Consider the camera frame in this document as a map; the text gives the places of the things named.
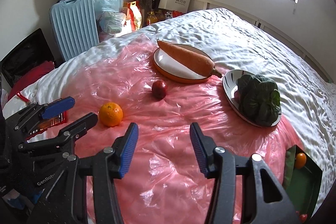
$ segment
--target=red pillow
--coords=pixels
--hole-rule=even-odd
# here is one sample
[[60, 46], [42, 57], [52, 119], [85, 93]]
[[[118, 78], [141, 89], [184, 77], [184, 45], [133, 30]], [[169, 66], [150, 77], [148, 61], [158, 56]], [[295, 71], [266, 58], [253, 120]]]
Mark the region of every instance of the red pillow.
[[18, 91], [22, 91], [29, 85], [35, 83], [43, 75], [48, 74], [55, 68], [52, 61], [45, 61], [41, 65], [32, 68], [24, 76], [22, 76], [13, 86], [12, 90], [8, 95], [8, 100], [16, 95]]

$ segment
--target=oval plate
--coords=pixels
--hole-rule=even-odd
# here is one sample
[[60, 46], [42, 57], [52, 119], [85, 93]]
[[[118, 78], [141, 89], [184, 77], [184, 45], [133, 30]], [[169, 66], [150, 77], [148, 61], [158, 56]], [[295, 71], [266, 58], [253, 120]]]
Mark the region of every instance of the oval plate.
[[[244, 74], [254, 76], [253, 73], [250, 73], [246, 70], [239, 70], [239, 69], [230, 70], [224, 75], [223, 87], [225, 90], [225, 95], [226, 95], [226, 98], [230, 106], [243, 120], [245, 120], [246, 122], [256, 127], [261, 127], [255, 124], [254, 122], [250, 121], [248, 118], [246, 118], [243, 114], [239, 112], [239, 104], [235, 100], [235, 92], [236, 90], [238, 90], [238, 86], [236, 85], [237, 79], [239, 79]], [[271, 127], [276, 126], [280, 122], [281, 115], [282, 113], [281, 113], [281, 105], [280, 105], [280, 112], [279, 112], [278, 119], [271, 125]]]
[[[197, 52], [201, 55], [208, 56], [205, 52], [201, 50], [183, 44], [174, 44], [179, 47], [185, 48], [187, 50]], [[181, 63], [177, 62], [175, 59], [171, 58], [160, 48], [156, 49], [153, 54], [154, 66], [155, 68], [165, 77], [182, 84], [200, 84], [206, 82], [209, 77], [204, 77], [198, 75], [192, 70], [188, 69]]]

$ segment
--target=suitcase handle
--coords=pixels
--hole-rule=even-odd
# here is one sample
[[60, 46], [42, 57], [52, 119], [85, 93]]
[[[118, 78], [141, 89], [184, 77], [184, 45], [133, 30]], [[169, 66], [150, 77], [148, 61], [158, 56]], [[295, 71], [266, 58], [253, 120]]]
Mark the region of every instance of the suitcase handle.
[[71, 7], [81, 0], [64, 0], [62, 1], [62, 7]]

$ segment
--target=carrot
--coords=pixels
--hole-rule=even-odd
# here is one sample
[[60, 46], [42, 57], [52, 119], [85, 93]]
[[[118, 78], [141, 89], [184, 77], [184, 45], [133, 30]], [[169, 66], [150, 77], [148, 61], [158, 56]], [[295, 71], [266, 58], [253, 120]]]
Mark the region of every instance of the carrot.
[[215, 69], [215, 63], [209, 57], [165, 41], [157, 40], [157, 44], [160, 49], [162, 49], [171, 58], [175, 59], [177, 62], [186, 66], [193, 72], [204, 77], [216, 75], [217, 77], [222, 78], [222, 74]]

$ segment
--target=orange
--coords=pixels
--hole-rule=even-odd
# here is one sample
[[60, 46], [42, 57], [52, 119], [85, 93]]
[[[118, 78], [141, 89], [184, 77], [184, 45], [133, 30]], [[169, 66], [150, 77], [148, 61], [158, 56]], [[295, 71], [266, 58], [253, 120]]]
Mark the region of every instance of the orange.
[[98, 116], [103, 125], [115, 127], [120, 124], [123, 118], [123, 111], [116, 103], [108, 102], [101, 106]]
[[294, 167], [296, 169], [301, 169], [305, 166], [307, 162], [307, 157], [304, 153], [298, 153], [295, 157]]

